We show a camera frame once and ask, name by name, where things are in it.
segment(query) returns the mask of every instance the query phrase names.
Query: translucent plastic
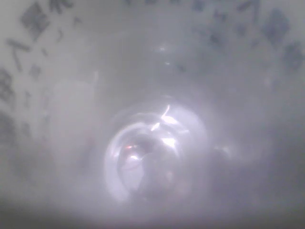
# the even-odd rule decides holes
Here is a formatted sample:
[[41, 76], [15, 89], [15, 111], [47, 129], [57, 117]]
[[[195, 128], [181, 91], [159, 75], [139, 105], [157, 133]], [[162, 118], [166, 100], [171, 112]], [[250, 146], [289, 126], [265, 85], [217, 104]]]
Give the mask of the translucent plastic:
[[230, 219], [241, 212], [286, 214], [304, 204], [305, 1], [0, 6], [6, 204], [95, 222], [163, 218], [139, 214], [133, 201], [118, 203], [105, 185], [105, 155], [118, 123], [129, 118], [124, 112], [143, 113], [151, 101], [175, 101], [200, 119], [196, 130], [204, 126], [201, 139], [193, 126], [184, 129], [204, 156], [186, 154], [196, 161], [188, 167], [193, 194], [180, 202], [181, 211], [170, 204], [167, 216]]

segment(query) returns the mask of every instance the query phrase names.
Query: dark printed character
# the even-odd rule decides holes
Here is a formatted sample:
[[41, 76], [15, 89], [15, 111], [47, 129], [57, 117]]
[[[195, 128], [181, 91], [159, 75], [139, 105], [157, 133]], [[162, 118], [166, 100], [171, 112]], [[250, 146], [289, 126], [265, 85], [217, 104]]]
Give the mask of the dark printed character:
[[289, 31], [290, 24], [288, 18], [279, 9], [273, 9], [262, 28], [262, 32], [268, 41], [274, 48], [278, 48]]
[[9, 115], [0, 112], [0, 144], [2, 146], [13, 146], [15, 143], [15, 122]]
[[304, 55], [300, 42], [293, 42], [285, 47], [283, 65], [287, 73], [298, 71], [302, 67], [303, 61]]
[[22, 25], [27, 29], [33, 41], [37, 41], [39, 36], [46, 30], [50, 22], [43, 13], [39, 3], [32, 4], [20, 19]]
[[3, 68], [0, 69], [0, 99], [14, 109], [15, 93], [12, 89], [12, 76]]
[[258, 16], [260, 12], [261, 0], [248, 0], [237, 6], [238, 12], [244, 12], [245, 10], [249, 9], [253, 6], [254, 13], [253, 13], [253, 23], [257, 23]]
[[62, 7], [65, 8], [72, 8], [74, 4], [69, 0], [50, 0], [49, 1], [49, 8], [50, 11], [53, 12], [56, 10], [58, 14], [62, 14]]
[[17, 51], [20, 50], [20, 51], [24, 51], [24, 52], [30, 52], [31, 48], [28, 45], [22, 44], [11, 38], [6, 40], [6, 44], [8, 46], [12, 47], [12, 55], [13, 55], [14, 61], [16, 63], [17, 70], [19, 72], [22, 72], [22, 65], [20, 63], [19, 57], [17, 56]]
[[193, 0], [193, 11], [202, 12], [204, 9], [204, 1], [203, 0]]
[[29, 75], [33, 77], [34, 80], [38, 80], [41, 73], [41, 67], [37, 66], [36, 64], [33, 64], [30, 68]]

